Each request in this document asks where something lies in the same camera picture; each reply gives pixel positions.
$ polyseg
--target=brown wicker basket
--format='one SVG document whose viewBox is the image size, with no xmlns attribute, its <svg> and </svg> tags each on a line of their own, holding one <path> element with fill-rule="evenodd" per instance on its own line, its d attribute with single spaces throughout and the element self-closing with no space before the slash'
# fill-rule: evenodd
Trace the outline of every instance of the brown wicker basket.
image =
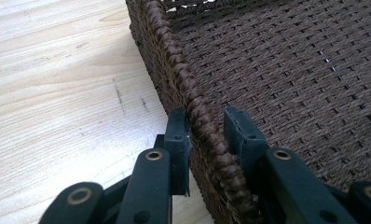
<svg viewBox="0 0 371 224">
<path fill-rule="evenodd" d="M 217 223 L 261 221 L 222 135 L 245 109 L 272 147 L 325 183 L 371 180 L 371 1 L 127 0 L 131 32 L 169 113 L 183 106 L 191 169 Z"/>
</svg>

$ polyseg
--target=wood grain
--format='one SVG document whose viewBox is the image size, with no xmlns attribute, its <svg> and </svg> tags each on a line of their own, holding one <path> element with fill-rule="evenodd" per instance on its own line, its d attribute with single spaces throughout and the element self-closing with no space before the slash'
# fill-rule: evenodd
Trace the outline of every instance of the wood grain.
<svg viewBox="0 0 371 224">
<path fill-rule="evenodd" d="M 167 116 L 123 0 L 0 1 L 0 223 L 36 223 L 64 188 L 107 188 Z M 173 223 L 213 223 L 195 181 Z"/>
</svg>

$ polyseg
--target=wooden table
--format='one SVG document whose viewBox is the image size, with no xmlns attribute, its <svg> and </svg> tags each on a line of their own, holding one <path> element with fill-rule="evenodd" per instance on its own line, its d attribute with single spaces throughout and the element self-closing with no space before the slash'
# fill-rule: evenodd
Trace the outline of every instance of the wooden table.
<svg viewBox="0 0 371 224">
<path fill-rule="evenodd" d="M 167 121 L 123 0 L 0 1 L 0 223 L 36 223 L 63 189 L 131 174 Z M 213 223 L 191 180 L 173 223 Z"/>
</svg>

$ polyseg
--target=woven texture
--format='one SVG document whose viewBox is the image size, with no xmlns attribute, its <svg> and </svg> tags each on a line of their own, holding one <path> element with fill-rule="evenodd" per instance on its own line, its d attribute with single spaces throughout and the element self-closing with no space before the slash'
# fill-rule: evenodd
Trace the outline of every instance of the woven texture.
<svg viewBox="0 0 371 224">
<path fill-rule="evenodd" d="M 325 183 L 371 180 L 371 1 L 127 4 L 162 104 L 191 119 L 191 169 L 217 223 L 261 221 L 227 153 L 224 105 Z"/>
</svg>

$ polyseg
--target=clamp jaw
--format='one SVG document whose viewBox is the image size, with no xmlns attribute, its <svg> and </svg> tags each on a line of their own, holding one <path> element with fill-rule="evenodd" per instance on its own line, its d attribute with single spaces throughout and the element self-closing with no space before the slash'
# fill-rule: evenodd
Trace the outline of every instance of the clamp jaw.
<svg viewBox="0 0 371 224">
<path fill-rule="evenodd" d="M 267 223 L 371 223 L 371 182 L 353 183 L 348 193 L 326 186 L 293 151 L 269 147 L 236 107 L 226 108 L 224 133 Z"/>
<path fill-rule="evenodd" d="M 40 224 L 172 223 L 172 195 L 189 195 L 190 131 L 182 108 L 139 154 L 131 176 L 108 189 L 82 182 L 62 191 Z"/>
</svg>

